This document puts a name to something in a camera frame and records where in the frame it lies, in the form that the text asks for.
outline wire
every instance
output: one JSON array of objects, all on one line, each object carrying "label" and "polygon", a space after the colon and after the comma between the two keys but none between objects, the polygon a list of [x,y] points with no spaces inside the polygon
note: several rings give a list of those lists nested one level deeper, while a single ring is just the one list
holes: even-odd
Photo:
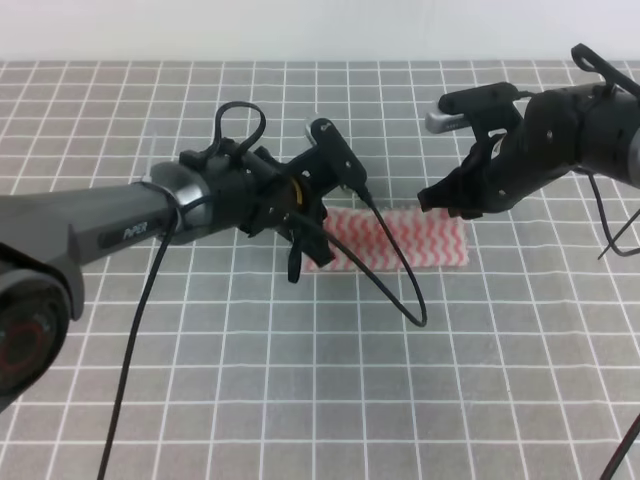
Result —
[{"label": "wire", "polygon": [[624,460],[624,456],[631,448],[631,445],[633,445],[633,442],[638,438],[638,433],[640,433],[640,415],[636,417],[635,421],[631,424],[631,427],[629,427],[629,430],[622,439],[622,442],[620,442],[620,445],[616,448],[611,460],[609,460],[609,463],[602,472],[602,475],[600,475],[600,480],[610,480],[613,477],[614,473],[616,473],[616,470],[622,463],[622,460]]},{"label": "wire", "polygon": [[600,256],[598,256],[598,260],[601,259],[605,253],[611,248],[617,255],[621,257],[631,257],[633,255],[637,255],[640,253],[640,247],[634,248],[632,250],[622,251],[616,245],[616,241],[622,234],[631,226],[631,224],[635,221],[636,218],[640,216],[640,210],[634,213],[627,223],[620,229],[620,231],[616,234],[615,237],[611,237],[611,230],[609,230],[609,223],[607,222],[607,214],[604,211],[604,205],[602,203],[602,197],[600,196],[600,189],[598,189],[598,184],[596,183],[596,179],[593,174],[588,173],[587,177],[589,177],[589,183],[591,184],[591,188],[593,189],[593,196],[596,199],[596,205],[598,206],[598,213],[600,215],[600,223],[602,223],[602,230],[604,230],[604,236],[607,239],[607,246],[602,251]]},{"label": "wire", "polygon": [[420,304],[420,315],[421,315],[421,319],[420,320],[418,320],[411,312],[409,312],[409,310],[407,310],[407,308],[400,302],[400,300],[398,300],[396,298],[396,296],[387,288],[387,286],[384,283],[382,283],[382,280],[380,280],[380,278],[375,273],[373,273],[369,269],[369,267],[367,267],[362,262],[362,260],[360,260],[356,256],[356,254],[353,253],[349,249],[349,247],[347,247],[344,243],[342,243],[340,240],[338,240],[331,232],[326,231],[324,228],[316,225],[309,218],[305,217],[304,215],[301,215],[300,213],[298,213],[298,212],[296,212],[294,210],[289,210],[288,208],[282,208],[282,207],[279,207],[279,206],[276,206],[276,208],[278,208],[281,211],[284,211],[289,216],[290,219],[293,219],[297,223],[304,225],[306,228],[308,228],[309,230],[313,231],[313,233],[315,233],[316,235],[321,235],[324,238],[326,238],[338,250],[340,250],[342,253],[344,253],[349,260],[351,260],[353,263],[355,263],[356,266],[362,271],[362,273],[364,273],[369,278],[369,280],[371,280],[373,282],[373,284],[376,287],[378,287],[382,293],[384,293],[385,297],[387,297],[391,301],[391,303],[393,303],[393,305],[398,310],[400,310],[400,312],[402,312],[402,314],[405,317],[407,317],[407,319],[409,319],[409,321],[411,323],[413,323],[417,327],[426,326],[426,324],[427,324],[427,308],[426,308],[426,306],[424,304],[424,298],[422,297],[422,292],[420,291],[420,287],[418,286],[418,282],[417,282],[417,280],[415,278],[415,275],[411,271],[411,267],[408,266],[407,260],[404,258],[404,255],[402,254],[402,251],[400,250],[400,247],[398,247],[398,244],[395,242],[395,240],[393,240],[393,235],[391,235],[391,232],[389,231],[389,228],[387,227],[386,223],[382,219],[382,216],[380,215],[380,212],[378,211],[377,208],[375,208],[375,205],[373,206],[372,210],[373,210],[374,214],[376,215],[376,218],[380,222],[380,225],[382,226],[383,230],[385,231],[385,233],[389,237],[389,240],[391,241],[391,245],[393,246],[394,250],[396,250],[396,253],[400,257],[400,260],[402,261],[402,264],[407,269],[407,274],[409,275],[409,278],[411,279],[411,283],[413,284],[413,288],[415,289],[416,295],[418,296],[418,303]]},{"label": "wire", "polygon": [[267,128],[267,117],[265,117],[264,112],[257,105],[250,102],[243,102],[241,100],[235,102],[227,102],[224,105],[220,106],[216,111],[216,117],[214,120],[214,133],[213,133],[213,143],[203,152],[205,157],[210,157],[215,154],[218,148],[220,147],[220,143],[222,142],[222,116],[228,110],[232,108],[244,107],[249,108],[251,110],[255,110],[260,115],[260,123],[258,124],[258,128],[247,137],[234,152],[235,158],[242,158],[242,156],[247,153],[247,151],[262,137],[265,129]]},{"label": "wire", "polygon": [[122,407],[122,399],[124,398],[124,391],[127,386],[127,378],[129,376],[129,367],[131,366],[131,359],[133,357],[133,347],[136,343],[136,337],[138,335],[138,329],[140,328],[140,322],[142,321],[142,315],[144,313],[144,308],[147,305],[147,300],[149,300],[149,295],[151,294],[151,289],[153,288],[153,284],[155,282],[156,276],[158,275],[158,270],[160,269],[160,264],[162,263],[162,259],[164,258],[164,254],[167,251],[167,247],[173,238],[173,235],[176,232],[176,227],[178,225],[178,212],[174,211],[171,216],[171,220],[169,221],[169,227],[167,229],[167,233],[162,239],[162,243],[160,244],[160,248],[158,249],[158,253],[153,260],[153,265],[151,266],[151,270],[149,271],[149,276],[147,277],[147,281],[144,284],[144,288],[142,290],[142,295],[140,296],[140,301],[138,302],[138,307],[136,308],[136,313],[133,317],[133,322],[131,324],[131,332],[129,333],[129,341],[127,342],[127,349],[124,353],[124,360],[122,361],[122,370],[120,371],[120,379],[118,380],[118,389],[116,392],[116,399],[113,404],[113,412],[111,413],[111,421],[109,423],[109,431],[107,433],[107,440],[104,445],[104,450],[102,451],[102,460],[100,461],[100,469],[98,470],[98,480],[104,480],[105,475],[107,473],[107,466],[109,464],[109,456],[111,455],[111,449],[113,447],[113,440],[116,435],[116,428],[118,426],[118,419],[120,417],[120,409]]}]

